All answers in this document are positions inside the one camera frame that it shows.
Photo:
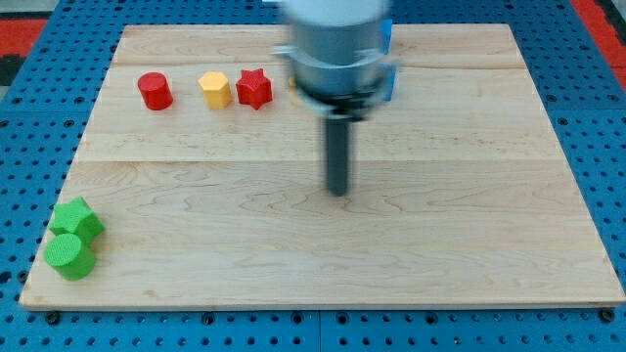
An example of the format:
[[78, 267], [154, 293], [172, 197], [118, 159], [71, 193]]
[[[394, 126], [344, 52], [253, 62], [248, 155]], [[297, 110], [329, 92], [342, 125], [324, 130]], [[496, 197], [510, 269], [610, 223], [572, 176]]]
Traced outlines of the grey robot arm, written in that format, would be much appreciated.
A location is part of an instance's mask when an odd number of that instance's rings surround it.
[[362, 120], [380, 105], [387, 0], [289, 0], [280, 3], [288, 42], [274, 53], [289, 62], [303, 102], [326, 119]]

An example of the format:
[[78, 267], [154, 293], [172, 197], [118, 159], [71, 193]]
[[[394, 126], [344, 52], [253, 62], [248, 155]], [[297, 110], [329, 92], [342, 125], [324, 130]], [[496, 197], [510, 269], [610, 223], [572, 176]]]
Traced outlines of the yellow block behind arm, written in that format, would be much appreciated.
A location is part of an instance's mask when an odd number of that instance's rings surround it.
[[290, 103], [294, 106], [299, 106], [300, 99], [298, 96], [297, 83], [294, 77], [290, 77], [288, 79], [288, 87], [289, 87], [289, 94], [290, 94]]

